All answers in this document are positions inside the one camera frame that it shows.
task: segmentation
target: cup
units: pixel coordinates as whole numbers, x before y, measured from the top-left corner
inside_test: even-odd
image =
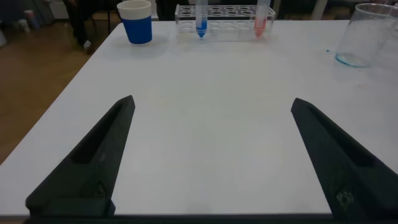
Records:
[[[387,40],[377,53],[374,65],[383,72],[390,71],[395,77],[398,71],[398,7],[385,19]]]
[[[40,29],[40,24],[37,21],[33,10],[25,10],[24,13],[26,15],[26,18],[29,20],[31,26],[33,26],[35,29]]]
[[[30,28],[29,25],[27,24],[26,19],[20,19],[18,20],[19,26],[22,30],[25,31],[25,33],[29,33],[30,32]]]
[[[150,2],[124,1],[117,5],[124,28],[132,44],[144,44],[152,40]]]
[[[386,18],[396,9],[383,4],[356,5],[336,51],[336,60],[352,67],[369,67],[388,38],[390,27]]]

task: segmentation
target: floor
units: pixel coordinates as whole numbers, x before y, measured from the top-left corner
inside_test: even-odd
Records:
[[[113,20],[115,27],[118,20]],[[106,21],[86,22],[95,49],[107,36]],[[30,34],[5,30],[0,48],[0,164],[90,58],[72,28],[57,22]]]

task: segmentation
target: white table surface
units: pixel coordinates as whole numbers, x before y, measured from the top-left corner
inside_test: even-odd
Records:
[[[116,214],[330,213],[290,107],[307,100],[398,170],[398,82],[334,60],[348,21],[276,21],[268,43],[131,45],[118,25],[0,167],[0,215],[118,99],[136,102]]]

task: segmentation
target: blue liquid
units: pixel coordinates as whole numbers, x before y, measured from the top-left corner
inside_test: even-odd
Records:
[[[201,22],[201,27],[197,27],[197,32],[200,38],[202,38],[206,34],[207,30],[207,20],[203,20]]]
[[[351,53],[337,53],[335,59],[345,65],[349,65],[354,68],[366,68],[370,67],[370,63],[359,56]]]

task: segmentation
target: table leg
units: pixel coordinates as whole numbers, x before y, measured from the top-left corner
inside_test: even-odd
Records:
[[[275,0],[275,1],[274,1],[274,5],[273,5],[273,7],[272,7],[272,9],[273,9],[274,12],[275,12],[275,19],[278,18],[278,12],[279,12],[279,7],[280,7],[280,2],[281,2],[281,0]]]
[[[321,20],[328,0],[317,0],[315,8],[312,11],[311,20]]]

